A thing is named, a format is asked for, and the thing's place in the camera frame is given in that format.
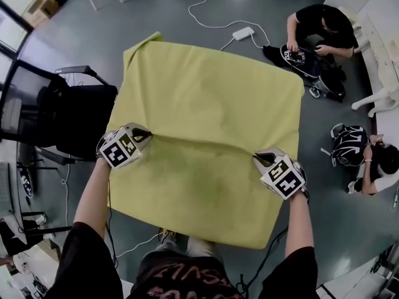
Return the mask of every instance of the yellow cloth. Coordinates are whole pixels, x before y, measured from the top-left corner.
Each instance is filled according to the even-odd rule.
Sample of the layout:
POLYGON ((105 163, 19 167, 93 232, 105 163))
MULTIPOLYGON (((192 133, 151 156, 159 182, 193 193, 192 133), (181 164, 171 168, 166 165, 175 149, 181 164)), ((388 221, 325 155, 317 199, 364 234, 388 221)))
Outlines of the yellow cloth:
POLYGON ((112 207, 182 234, 265 247, 282 199, 261 183, 252 156, 275 146, 297 157, 302 80, 159 33, 123 59, 108 129, 134 121, 153 139, 143 158, 112 171, 112 207))

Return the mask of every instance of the black t-shirt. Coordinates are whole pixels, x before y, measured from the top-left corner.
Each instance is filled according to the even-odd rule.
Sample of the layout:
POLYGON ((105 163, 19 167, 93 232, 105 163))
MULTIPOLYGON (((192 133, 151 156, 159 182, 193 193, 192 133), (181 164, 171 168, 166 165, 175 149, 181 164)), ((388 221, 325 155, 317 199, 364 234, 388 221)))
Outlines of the black t-shirt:
POLYGON ((325 4, 314 4, 313 6, 305 7, 296 12, 296 18, 303 24, 305 29, 310 34, 318 34, 329 42, 333 47, 341 47, 345 49, 350 49, 355 45, 355 36, 353 35, 353 27, 345 14, 340 12, 339 22, 341 24, 341 29, 338 33, 328 33, 322 25, 323 11, 333 8, 331 6, 326 6, 325 4))
MULTIPOLYGON (((314 249, 292 253, 263 281, 260 298, 318 298, 314 249)), ((122 284, 110 252, 91 227, 75 223, 65 241, 50 298, 123 298, 122 284)), ((223 265, 211 257, 189 258, 154 252, 142 261, 129 299, 242 298, 223 265)))

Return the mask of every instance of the seated person in black shirt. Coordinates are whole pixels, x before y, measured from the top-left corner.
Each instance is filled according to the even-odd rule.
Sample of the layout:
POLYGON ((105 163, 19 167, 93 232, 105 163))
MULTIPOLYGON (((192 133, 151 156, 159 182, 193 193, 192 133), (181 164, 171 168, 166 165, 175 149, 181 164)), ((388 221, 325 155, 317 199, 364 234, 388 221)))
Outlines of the seated person in black shirt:
POLYGON ((297 40, 318 34, 320 41, 315 52, 321 56, 328 54, 350 58, 353 55, 355 36, 346 17, 336 7, 314 4, 291 14, 287 20, 287 48, 297 52, 297 40))
MULTIPOLYGON (((106 160, 99 158, 80 198, 47 299, 123 298, 121 281, 103 241, 110 172, 106 160)), ((286 259, 263 281, 260 298, 318 298, 307 200, 298 192, 289 203, 286 259)), ((172 251, 176 248, 173 238, 166 239, 144 256, 129 298, 242 298, 213 243, 191 239, 188 254, 183 255, 172 251)))

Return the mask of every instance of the black chair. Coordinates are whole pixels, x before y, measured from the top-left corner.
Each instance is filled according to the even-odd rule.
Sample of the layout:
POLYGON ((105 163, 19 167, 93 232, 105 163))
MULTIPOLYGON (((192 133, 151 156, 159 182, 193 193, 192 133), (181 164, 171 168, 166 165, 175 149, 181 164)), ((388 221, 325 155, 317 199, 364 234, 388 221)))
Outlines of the black chair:
POLYGON ((0 98, 0 139, 35 146, 59 164, 74 159, 43 148, 95 160, 96 145, 105 133, 118 90, 89 66, 66 67, 55 74, 21 60, 12 66, 0 98), (82 73, 101 85, 69 86, 60 74, 82 73))

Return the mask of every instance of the black hair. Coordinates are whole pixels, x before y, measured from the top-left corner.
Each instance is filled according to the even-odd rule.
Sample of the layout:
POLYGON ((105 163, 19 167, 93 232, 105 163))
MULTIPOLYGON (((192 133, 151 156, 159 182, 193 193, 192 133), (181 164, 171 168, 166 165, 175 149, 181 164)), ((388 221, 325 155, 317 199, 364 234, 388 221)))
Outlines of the black hair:
POLYGON ((325 6, 323 9, 323 19, 325 25, 332 31, 339 31, 344 27, 344 23, 348 21, 345 14, 336 7, 325 6))
POLYGON ((377 144, 373 150, 385 174, 395 174, 399 169, 399 150, 393 145, 377 144))

